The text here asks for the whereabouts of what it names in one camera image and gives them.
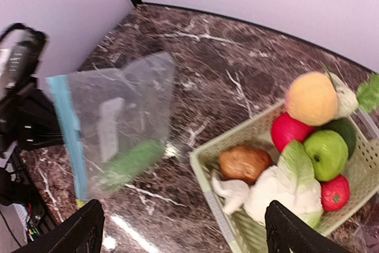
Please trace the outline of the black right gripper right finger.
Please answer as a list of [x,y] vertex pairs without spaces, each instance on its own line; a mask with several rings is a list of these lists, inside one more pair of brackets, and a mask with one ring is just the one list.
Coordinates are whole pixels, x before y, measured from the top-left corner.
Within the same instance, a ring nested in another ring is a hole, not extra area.
[[338,253],[340,245],[317,233],[279,201],[270,202],[265,213],[268,252]]

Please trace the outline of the clear zip bag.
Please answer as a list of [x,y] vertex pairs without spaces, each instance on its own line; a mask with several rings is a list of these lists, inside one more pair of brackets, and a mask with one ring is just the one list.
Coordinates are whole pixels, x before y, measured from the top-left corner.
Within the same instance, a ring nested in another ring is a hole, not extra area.
[[102,199],[99,181],[113,157],[145,140],[169,137],[175,63],[153,53],[125,68],[94,69],[47,79],[75,178],[76,199]]

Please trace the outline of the green leafy vegetable toy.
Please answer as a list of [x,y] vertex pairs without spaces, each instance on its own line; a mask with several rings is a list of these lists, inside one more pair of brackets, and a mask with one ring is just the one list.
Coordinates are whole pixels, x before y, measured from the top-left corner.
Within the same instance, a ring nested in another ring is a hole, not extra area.
[[145,140],[126,152],[120,152],[107,162],[99,181],[102,191],[115,191],[132,181],[163,157],[165,144]]

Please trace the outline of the round red fruit toy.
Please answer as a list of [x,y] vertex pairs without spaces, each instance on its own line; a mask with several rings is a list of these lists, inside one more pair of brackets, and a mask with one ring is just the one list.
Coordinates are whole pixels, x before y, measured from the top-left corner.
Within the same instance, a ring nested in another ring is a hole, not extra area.
[[272,124],[271,138],[274,146],[281,153],[292,140],[303,143],[315,131],[315,127],[292,118],[288,113],[282,113]]

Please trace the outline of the yellow peach toy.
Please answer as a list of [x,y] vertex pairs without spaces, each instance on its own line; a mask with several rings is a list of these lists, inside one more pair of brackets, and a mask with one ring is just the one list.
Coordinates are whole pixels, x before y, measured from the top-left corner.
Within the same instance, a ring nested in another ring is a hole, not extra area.
[[290,85],[285,109],[292,118],[306,125],[321,126],[331,121],[337,113],[337,93],[325,74],[305,73]]

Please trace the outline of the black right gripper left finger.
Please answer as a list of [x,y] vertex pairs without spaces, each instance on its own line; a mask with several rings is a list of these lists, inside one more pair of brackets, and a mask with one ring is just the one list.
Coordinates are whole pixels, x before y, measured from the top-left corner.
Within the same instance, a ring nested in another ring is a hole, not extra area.
[[16,252],[100,252],[104,220],[101,203],[92,199],[58,227]]

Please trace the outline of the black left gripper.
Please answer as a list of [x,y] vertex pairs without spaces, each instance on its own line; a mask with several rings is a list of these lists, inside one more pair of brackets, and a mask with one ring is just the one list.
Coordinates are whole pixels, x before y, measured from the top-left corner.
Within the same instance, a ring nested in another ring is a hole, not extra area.
[[36,78],[6,88],[1,99],[1,152],[13,142],[27,151],[64,144],[53,103]]

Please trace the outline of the white green cabbage toy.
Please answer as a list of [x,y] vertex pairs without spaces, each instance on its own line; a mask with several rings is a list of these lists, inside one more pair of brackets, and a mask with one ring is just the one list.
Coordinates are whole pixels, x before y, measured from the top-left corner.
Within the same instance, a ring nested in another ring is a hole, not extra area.
[[243,208],[256,222],[265,224],[266,209],[279,201],[311,228],[318,224],[323,207],[321,186],[303,144],[294,140],[280,154],[278,163],[266,169],[251,186]]

